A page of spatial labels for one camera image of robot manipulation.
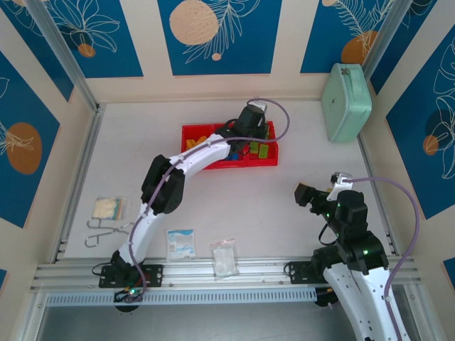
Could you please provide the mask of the clear bag of cotton pads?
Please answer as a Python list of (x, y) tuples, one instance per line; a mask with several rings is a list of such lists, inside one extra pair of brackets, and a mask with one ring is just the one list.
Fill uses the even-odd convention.
[(127, 210), (126, 197), (99, 197), (95, 201), (92, 218), (100, 220), (122, 220)]

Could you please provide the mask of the aluminium side rail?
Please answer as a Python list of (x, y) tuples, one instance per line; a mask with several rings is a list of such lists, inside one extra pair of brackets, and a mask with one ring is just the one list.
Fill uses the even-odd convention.
[(80, 157), (77, 162), (77, 168), (75, 169), (75, 177), (70, 188), (70, 195), (67, 203), (65, 204), (63, 217), (58, 225), (58, 234), (53, 244), (52, 252), (48, 257), (51, 264), (55, 263), (58, 258), (61, 242), (70, 234), (106, 106), (106, 103), (98, 106), (97, 111), (92, 115), (89, 129), (83, 140)]
[[(358, 141), (358, 145), (360, 148), (360, 152), (362, 153), (362, 157), (364, 160), (364, 164), (365, 164), (365, 168), (366, 168), (368, 177), (373, 177), (374, 172), (373, 172), (373, 168), (372, 168), (372, 163), (370, 162), (370, 157), (369, 157), (367, 148), (365, 146), (365, 143), (363, 142), (363, 139), (361, 136), (357, 137), (357, 141)], [(397, 244), (395, 242), (395, 236), (392, 231), (392, 225), (390, 223), (389, 215), (387, 213), (386, 207), (382, 200), (382, 196), (380, 194), (380, 189), (378, 187), (378, 184), (375, 181), (370, 181), (370, 185), (373, 189), (375, 201), (378, 206), (380, 218), (382, 221), (382, 225), (385, 229), (385, 234), (386, 234), (387, 240), (389, 242), (391, 252), (394, 256), (400, 256), (401, 255), (400, 248), (397, 246)]]

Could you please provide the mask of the clear zip bag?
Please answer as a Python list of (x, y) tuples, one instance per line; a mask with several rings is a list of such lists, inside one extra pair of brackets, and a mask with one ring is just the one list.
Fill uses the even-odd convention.
[(237, 252), (234, 239), (228, 239), (209, 245), (215, 280), (239, 274)]

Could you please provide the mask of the long aluminium frame rail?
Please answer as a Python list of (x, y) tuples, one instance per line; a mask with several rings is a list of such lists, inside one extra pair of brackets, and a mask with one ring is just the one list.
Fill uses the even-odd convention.
[[(239, 274), (216, 279), (211, 259), (182, 262), (166, 262), (163, 259), (147, 259), (147, 264), (164, 266), (161, 288), (168, 289), (215, 289), (215, 288), (275, 288), (291, 286), (291, 279), (284, 273), (290, 261), (306, 261), (306, 257), (291, 258), (240, 258)], [(99, 277), (92, 273), (95, 264), (103, 259), (62, 259), (54, 264), (40, 264), (33, 276), (30, 292), (100, 291)]]

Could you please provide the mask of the aluminium corner post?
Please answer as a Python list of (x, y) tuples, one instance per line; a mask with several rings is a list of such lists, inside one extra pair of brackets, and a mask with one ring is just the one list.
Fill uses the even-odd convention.
[(413, 0), (394, 0), (390, 12), (378, 31), (373, 46), (367, 54), (362, 65), (365, 80), (368, 82), (373, 75), (378, 63), (381, 61), (387, 47), (399, 28), (405, 14), (408, 12)]
[(24, 4), (87, 107), (92, 112), (97, 113), (100, 104), (95, 99), (80, 66), (71, 53), (68, 44), (65, 42), (45, 4), (41, 0), (24, 0)]

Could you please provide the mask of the blue white flat packet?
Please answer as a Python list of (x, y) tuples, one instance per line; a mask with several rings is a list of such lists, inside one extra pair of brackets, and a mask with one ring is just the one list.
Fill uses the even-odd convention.
[(167, 260), (183, 261), (196, 257), (193, 229), (168, 229), (166, 231)]

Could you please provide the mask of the mint green case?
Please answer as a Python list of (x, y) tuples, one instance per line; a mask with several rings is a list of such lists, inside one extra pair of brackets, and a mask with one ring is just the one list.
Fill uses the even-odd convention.
[(372, 111), (372, 100), (359, 64), (333, 65), (321, 98), (328, 140), (347, 143), (358, 134)]

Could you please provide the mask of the short aluminium frame rail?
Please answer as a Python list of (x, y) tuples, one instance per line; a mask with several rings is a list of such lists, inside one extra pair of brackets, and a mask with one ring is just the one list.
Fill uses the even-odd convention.
[(429, 297), (422, 284), (403, 286), (409, 306), (410, 333), (416, 341), (439, 341)]
[(15, 324), (12, 341), (36, 341), (43, 321), (47, 293), (27, 293)]

